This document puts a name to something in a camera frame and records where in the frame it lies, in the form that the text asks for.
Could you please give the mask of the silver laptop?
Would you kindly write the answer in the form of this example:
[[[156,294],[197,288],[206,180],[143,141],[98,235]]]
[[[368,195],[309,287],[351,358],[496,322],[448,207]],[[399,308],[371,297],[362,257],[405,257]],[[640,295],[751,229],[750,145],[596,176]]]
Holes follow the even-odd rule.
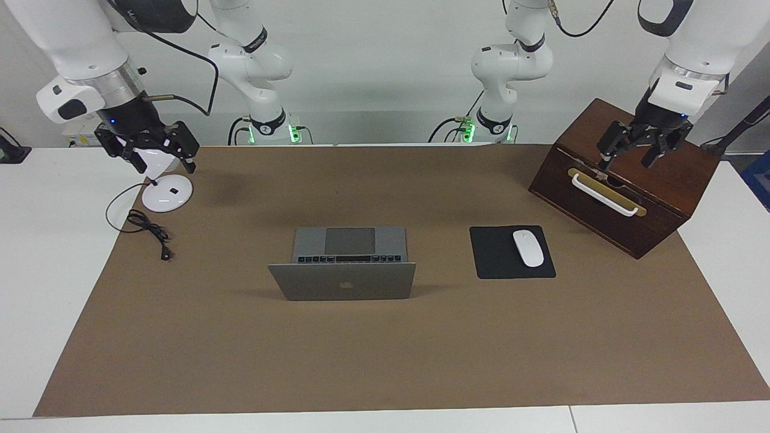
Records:
[[[268,269],[289,301],[364,301],[410,298],[416,263],[405,227],[299,227],[291,262]]]

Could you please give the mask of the white desk lamp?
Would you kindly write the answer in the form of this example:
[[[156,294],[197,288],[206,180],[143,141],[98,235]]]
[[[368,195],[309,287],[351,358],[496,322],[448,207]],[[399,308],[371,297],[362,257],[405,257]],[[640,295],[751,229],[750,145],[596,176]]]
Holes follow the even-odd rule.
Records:
[[[173,174],[179,166],[177,159],[170,153],[170,140],[165,140],[161,148],[143,150],[132,148],[126,140],[118,138],[123,149],[135,149],[147,164],[143,174],[150,181],[142,194],[142,203],[153,213],[170,213],[187,203],[193,195],[193,183],[186,176]]]

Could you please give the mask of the dark brown wooden box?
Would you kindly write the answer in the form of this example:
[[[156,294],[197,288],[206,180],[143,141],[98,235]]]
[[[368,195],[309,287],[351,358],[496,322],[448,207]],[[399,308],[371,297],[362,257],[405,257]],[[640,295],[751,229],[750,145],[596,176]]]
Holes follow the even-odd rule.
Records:
[[[685,142],[652,167],[641,165],[647,148],[614,159],[608,172],[599,169],[597,143],[612,121],[627,123],[632,115],[610,102],[594,99],[551,146],[529,189],[571,219],[641,258],[679,229],[695,213],[719,164],[719,158]],[[630,209],[626,217],[593,199],[571,183],[579,174],[585,184]]]

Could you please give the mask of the white power strip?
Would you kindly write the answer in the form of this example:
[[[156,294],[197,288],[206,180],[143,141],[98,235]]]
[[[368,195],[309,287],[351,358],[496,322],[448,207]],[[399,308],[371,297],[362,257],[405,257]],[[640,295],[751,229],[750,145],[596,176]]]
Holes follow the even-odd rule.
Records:
[[[61,134],[65,137],[66,144],[69,147],[101,148],[101,144],[97,139],[96,134],[94,134],[101,123],[101,118],[95,115],[77,118],[77,120],[65,123]]]

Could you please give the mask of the black stand pole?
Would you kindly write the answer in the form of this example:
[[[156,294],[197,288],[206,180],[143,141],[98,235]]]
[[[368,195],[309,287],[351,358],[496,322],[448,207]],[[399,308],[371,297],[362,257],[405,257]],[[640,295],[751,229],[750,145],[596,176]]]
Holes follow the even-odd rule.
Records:
[[[762,101],[759,102],[759,104],[754,107],[754,109],[751,110],[751,112],[749,112],[748,115],[746,115],[745,118],[743,118],[742,121],[740,121],[729,132],[722,135],[721,137],[707,140],[707,142],[702,143],[700,147],[702,150],[705,150],[710,154],[720,158],[725,154],[727,148],[732,145],[732,143],[737,140],[737,138],[740,137],[740,135],[744,134],[754,126],[759,125],[759,123],[761,123],[768,116],[770,116],[770,94],[762,99]]]

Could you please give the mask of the blue crate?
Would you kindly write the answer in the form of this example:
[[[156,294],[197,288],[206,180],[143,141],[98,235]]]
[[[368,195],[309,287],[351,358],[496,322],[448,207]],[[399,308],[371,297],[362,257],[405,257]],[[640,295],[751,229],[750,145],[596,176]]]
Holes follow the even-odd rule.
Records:
[[[770,213],[770,150],[749,164],[739,175]]]

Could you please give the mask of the white computer mouse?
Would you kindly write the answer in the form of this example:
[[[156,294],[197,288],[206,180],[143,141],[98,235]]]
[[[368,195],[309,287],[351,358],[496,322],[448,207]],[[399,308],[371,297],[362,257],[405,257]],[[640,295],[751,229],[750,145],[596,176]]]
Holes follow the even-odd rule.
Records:
[[[530,230],[516,230],[511,237],[514,245],[522,258],[523,264],[528,268],[539,268],[544,264],[544,253],[536,235]]]

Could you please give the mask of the black mouse pad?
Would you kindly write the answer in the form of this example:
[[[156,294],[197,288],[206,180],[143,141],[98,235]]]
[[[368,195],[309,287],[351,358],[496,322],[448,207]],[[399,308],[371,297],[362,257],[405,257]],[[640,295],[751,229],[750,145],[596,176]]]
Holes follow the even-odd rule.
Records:
[[[544,263],[531,268],[523,263],[514,243],[513,233],[529,230],[544,255]],[[510,280],[555,278],[556,269],[541,226],[476,226],[469,228],[474,266],[479,279]]]

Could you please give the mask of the brown table mat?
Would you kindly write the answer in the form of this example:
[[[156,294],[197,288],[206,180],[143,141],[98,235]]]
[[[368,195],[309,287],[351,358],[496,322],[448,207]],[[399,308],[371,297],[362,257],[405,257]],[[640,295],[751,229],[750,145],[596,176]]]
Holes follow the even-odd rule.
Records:
[[[210,146],[120,235],[35,416],[770,399],[679,236],[640,260],[528,191],[546,146]],[[396,301],[287,301],[301,226],[402,226]],[[541,226],[555,278],[479,279],[470,227]]]

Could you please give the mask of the black clamp mount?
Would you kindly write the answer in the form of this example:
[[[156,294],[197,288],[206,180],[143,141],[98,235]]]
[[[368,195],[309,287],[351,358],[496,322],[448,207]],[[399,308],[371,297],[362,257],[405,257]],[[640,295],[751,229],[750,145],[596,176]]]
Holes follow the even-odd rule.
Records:
[[[30,146],[23,146],[6,128],[0,126],[0,164],[21,164],[31,153]]]

